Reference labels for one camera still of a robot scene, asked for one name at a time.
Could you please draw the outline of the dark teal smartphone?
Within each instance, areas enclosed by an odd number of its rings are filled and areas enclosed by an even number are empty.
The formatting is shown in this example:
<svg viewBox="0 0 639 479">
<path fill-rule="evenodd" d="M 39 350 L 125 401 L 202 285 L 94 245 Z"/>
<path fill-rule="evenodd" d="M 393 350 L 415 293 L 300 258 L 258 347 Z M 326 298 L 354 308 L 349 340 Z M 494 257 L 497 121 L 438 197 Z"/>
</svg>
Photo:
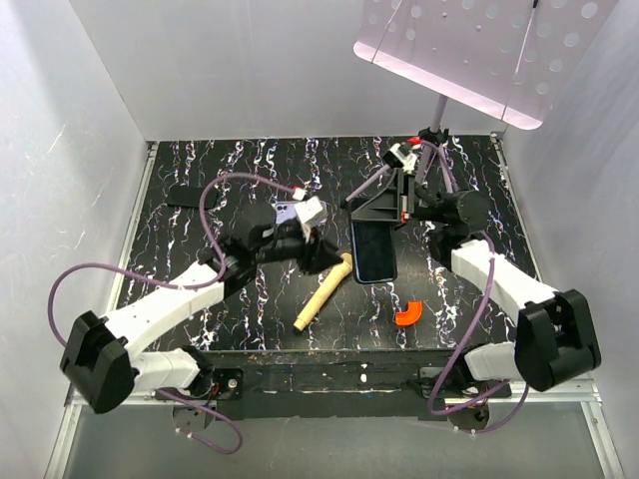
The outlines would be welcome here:
<svg viewBox="0 0 639 479">
<path fill-rule="evenodd" d="M 397 264 L 392 228 L 364 222 L 354 222 L 350 226 L 355 281 L 360 284 L 394 281 Z"/>
</svg>

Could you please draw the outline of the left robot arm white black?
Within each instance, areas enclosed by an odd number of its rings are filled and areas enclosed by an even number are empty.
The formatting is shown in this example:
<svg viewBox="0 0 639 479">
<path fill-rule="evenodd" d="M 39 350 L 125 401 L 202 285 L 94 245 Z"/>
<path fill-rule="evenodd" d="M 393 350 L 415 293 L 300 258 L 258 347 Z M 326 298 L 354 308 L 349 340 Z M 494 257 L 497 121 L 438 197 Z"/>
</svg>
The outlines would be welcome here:
<svg viewBox="0 0 639 479">
<path fill-rule="evenodd" d="M 215 366 L 203 352 L 193 346 L 150 352 L 148 346 L 239 292 L 261 264 L 293 260 L 301 272 L 317 274 L 342 262 L 319 231 L 327 217 L 323 201 L 295 202 L 288 211 L 286 221 L 255 226 L 243 239 L 223 237 L 220 252 L 205 254 L 167 287 L 103 316 L 87 311 L 74 321 L 60 368 L 95 413 L 143 391 L 173 388 L 193 399 L 205 397 Z"/>
</svg>

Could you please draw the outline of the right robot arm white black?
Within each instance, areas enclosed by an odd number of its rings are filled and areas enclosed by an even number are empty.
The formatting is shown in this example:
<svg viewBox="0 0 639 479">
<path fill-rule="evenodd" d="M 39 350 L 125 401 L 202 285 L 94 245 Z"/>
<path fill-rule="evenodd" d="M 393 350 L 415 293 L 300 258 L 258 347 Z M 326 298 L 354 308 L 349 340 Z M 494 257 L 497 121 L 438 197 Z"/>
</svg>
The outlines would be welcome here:
<svg viewBox="0 0 639 479">
<path fill-rule="evenodd" d="M 515 325 L 511 341 L 467 347 L 451 356 L 438 382 L 474 396 L 488 381 L 523 381 L 547 391 L 597 369 L 601 352 L 586 297 L 560 291 L 526 274 L 496 252 L 486 235 L 489 204 L 475 190 L 432 193 L 401 169 L 371 198 L 344 201 L 358 282 L 395 279 L 393 231 L 411 220 L 438 225 L 430 255 L 457 276 L 484 290 Z"/>
</svg>

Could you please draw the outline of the black smartphone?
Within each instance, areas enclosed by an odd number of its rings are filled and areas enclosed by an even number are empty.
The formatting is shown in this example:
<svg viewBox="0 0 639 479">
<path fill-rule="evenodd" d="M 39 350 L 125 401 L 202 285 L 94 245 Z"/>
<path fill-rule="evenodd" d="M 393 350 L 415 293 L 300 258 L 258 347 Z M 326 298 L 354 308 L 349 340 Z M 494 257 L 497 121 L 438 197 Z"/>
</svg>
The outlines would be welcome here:
<svg viewBox="0 0 639 479">
<path fill-rule="evenodd" d="M 204 188 L 191 186 L 173 186 L 169 189 L 166 196 L 166 205 L 172 208 L 197 209 L 200 206 L 200 200 Z M 210 210 L 216 206 L 218 199 L 218 191 L 211 189 L 205 198 L 204 209 Z"/>
</svg>

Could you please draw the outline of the lavender phone case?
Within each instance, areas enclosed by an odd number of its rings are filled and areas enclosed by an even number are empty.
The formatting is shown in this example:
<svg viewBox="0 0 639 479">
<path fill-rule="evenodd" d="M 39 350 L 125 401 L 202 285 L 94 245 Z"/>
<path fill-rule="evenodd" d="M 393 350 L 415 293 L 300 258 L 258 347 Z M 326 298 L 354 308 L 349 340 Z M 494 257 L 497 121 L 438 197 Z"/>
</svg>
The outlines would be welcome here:
<svg viewBox="0 0 639 479">
<path fill-rule="evenodd" d="M 277 225 L 297 218 L 296 202 L 275 202 L 273 209 L 276 213 L 275 223 Z"/>
</svg>

